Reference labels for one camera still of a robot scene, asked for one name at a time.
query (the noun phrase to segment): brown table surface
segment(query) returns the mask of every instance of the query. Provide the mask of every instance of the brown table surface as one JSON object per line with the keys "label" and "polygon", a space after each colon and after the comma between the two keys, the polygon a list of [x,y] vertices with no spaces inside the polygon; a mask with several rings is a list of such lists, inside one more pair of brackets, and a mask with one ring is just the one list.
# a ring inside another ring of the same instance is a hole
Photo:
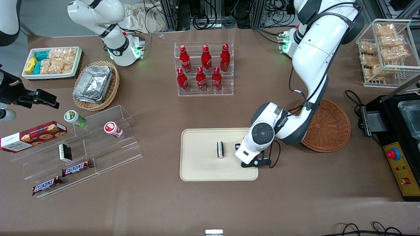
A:
{"label": "brown table surface", "polygon": [[[31,197],[22,164],[0,159],[0,232],[3,235],[203,235],[220,228],[225,235],[308,235],[336,233],[339,223],[353,222],[372,230],[371,221],[420,234],[420,203],[403,202],[385,155],[357,128],[354,103],[364,103],[390,89],[361,85],[362,72],[354,43],[342,46],[328,72],[328,98],[339,104],[352,124],[351,138],[334,153],[316,153],[282,144],[274,169],[261,168],[255,181],[184,182],[179,177],[181,133],[187,128],[249,127],[258,106],[275,102],[293,107],[301,95],[289,92],[291,60],[251,30],[209,30],[153,35],[144,59],[117,67],[121,84],[111,106],[121,104],[133,118],[133,136],[143,158],[46,199]],[[175,42],[234,41],[235,94],[225,97],[178,97],[174,76]],[[29,48],[79,46],[82,68],[110,60],[99,37],[29,36]],[[7,136],[40,123],[64,122],[78,108],[71,97],[74,80],[24,81],[42,88],[61,103],[55,110],[11,105],[18,116],[0,123]],[[293,88],[303,89],[295,74]]]}

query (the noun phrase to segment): yellow control panel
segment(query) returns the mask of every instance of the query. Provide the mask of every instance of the yellow control panel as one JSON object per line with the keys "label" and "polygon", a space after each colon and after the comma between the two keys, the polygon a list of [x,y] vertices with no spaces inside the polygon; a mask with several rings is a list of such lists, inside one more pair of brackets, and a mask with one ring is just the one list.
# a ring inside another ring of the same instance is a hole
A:
{"label": "yellow control panel", "polygon": [[420,188],[413,176],[399,142],[383,146],[389,165],[403,196],[420,196]]}

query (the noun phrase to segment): round wicker tray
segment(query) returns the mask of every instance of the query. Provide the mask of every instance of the round wicker tray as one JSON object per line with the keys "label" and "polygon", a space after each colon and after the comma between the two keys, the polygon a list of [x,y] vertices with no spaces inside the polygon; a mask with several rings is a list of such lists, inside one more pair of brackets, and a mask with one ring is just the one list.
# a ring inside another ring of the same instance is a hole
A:
{"label": "round wicker tray", "polygon": [[335,152],[346,145],[350,132],[351,126],[347,114],[336,103],[323,98],[302,144],[317,152]]}
{"label": "round wicker tray", "polygon": [[[115,66],[107,61],[97,61],[94,62],[92,64],[90,64],[90,66],[95,65],[95,66],[108,66],[109,68],[111,68],[113,70],[113,74],[112,74],[112,80],[109,84],[108,87],[108,91],[105,95],[105,99],[102,103],[92,103],[92,102],[82,102],[77,100],[76,98],[73,97],[73,101],[74,103],[76,103],[76,105],[80,108],[86,109],[86,110],[90,110],[90,111],[97,111],[97,110],[102,110],[105,107],[109,106],[109,104],[111,104],[112,100],[114,100],[115,96],[117,95],[117,90],[118,90],[118,86],[120,85],[120,76],[118,74],[117,68],[115,68]],[[79,74],[79,76],[77,77],[76,83],[74,85],[74,87],[77,86],[77,84],[79,83],[80,77],[83,74],[83,72],[86,70],[87,67],[85,67],[82,72]]]}

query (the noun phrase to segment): blue package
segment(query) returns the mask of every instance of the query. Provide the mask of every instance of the blue package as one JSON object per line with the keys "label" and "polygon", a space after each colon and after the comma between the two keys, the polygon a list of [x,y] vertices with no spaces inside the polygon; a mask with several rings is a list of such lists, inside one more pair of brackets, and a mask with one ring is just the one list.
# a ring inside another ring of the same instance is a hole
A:
{"label": "blue package", "polygon": [[36,55],[35,55],[35,58],[37,60],[46,59],[48,57],[49,53],[50,53],[49,51],[37,52]]}
{"label": "blue package", "polygon": [[41,72],[41,61],[39,60],[34,67],[34,72],[32,72],[33,75],[39,75]]}

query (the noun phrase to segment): coca-cola bottle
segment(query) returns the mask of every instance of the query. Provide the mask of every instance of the coca-cola bottle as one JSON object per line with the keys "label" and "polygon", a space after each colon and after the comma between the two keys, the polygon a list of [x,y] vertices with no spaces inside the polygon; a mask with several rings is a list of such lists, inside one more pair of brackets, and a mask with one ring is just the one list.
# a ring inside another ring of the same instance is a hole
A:
{"label": "coca-cola bottle", "polygon": [[185,73],[191,73],[191,60],[188,53],[186,52],[185,46],[179,46],[179,51],[181,52],[179,55],[179,60],[181,62],[182,69]]}
{"label": "coca-cola bottle", "polygon": [[214,91],[218,92],[222,90],[222,75],[220,74],[220,69],[215,66],[213,69],[213,75],[211,77]]}
{"label": "coca-cola bottle", "polygon": [[188,81],[187,81],[186,75],[182,71],[182,68],[178,68],[176,72],[178,73],[177,80],[178,80],[178,84],[179,84],[179,88],[181,89],[181,92],[183,93],[189,92]]}
{"label": "coca-cola bottle", "polygon": [[211,55],[209,52],[209,46],[203,46],[203,54],[201,54],[201,64],[203,64],[204,73],[211,72]]}
{"label": "coca-cola bottle", "polygon": [[207,91],[207,84],[206,84],[206,75],[203,73],[203,67],[197,67],[197,75],[195,76],[197,80],[198,90],[200,92]]}
{"label": "coca-cola bottle", "polygon": [[227,72],[229,69],[229,63],[231,62],[231,54],[229,53],[229,45],[223,44],[222,53],[220,54],[220,69],[223,72]]}

